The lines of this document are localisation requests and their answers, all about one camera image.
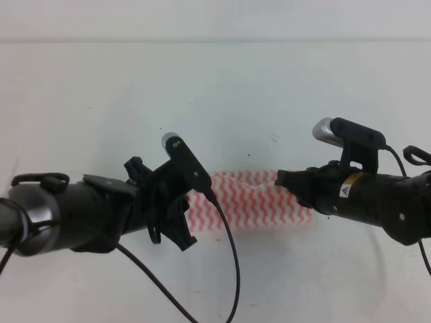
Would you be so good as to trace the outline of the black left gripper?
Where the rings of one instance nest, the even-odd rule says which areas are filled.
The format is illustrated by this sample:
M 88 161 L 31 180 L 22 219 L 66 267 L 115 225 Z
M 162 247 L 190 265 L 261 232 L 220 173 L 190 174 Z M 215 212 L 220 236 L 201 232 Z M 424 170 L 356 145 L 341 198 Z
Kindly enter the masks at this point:
M 195 244 L 197 239 L 191 235 L 185 217 L 190 207 L 190 187 L 174 164 L 167 161 L 152 171 L 134 156 L 124 167 L 127 183 L 137 188 L 124 233 L 146 229 L 153 244 L 160 244 L 161 236 L 165 236 L 182 252 Z

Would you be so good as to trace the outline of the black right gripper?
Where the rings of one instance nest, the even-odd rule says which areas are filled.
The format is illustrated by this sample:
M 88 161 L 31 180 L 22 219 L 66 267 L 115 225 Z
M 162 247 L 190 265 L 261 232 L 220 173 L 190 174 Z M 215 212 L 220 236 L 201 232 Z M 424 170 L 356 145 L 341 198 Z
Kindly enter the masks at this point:
M 350 168 L 333 160 L 328 164 L 303 171 L 278 170 L 275 185 L 296 195 L 300 206 L 324 215 L 338 214 L 339 190 L 350 175 Z

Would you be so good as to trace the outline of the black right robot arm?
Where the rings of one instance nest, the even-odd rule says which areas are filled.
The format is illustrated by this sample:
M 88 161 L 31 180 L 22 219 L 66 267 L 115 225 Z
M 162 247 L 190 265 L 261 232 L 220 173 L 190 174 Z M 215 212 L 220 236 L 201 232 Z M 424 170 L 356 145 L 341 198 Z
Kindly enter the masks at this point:
M 303 171 L 278 170 L 275 185 L 323 215 L 383 228 L 410 246 L 430 237 L 430 173 L 393 176 L 330 161 Z

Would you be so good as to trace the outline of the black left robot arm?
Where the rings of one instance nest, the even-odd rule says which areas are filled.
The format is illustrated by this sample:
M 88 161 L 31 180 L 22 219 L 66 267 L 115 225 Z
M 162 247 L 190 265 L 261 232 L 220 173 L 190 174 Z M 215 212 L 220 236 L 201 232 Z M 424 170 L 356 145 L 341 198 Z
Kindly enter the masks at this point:
M 20 256 L 57 250 L 106 254 L 122 236 L 147 230 L 153 244 L 168 238 L 184 251 L 196 243 L 186 211 L 189 185 L 171 161 L 156 170 L 140 157 L 126 164 L 128 180 L 62 173 L 22 174 L 1 199 L 1 246 Z

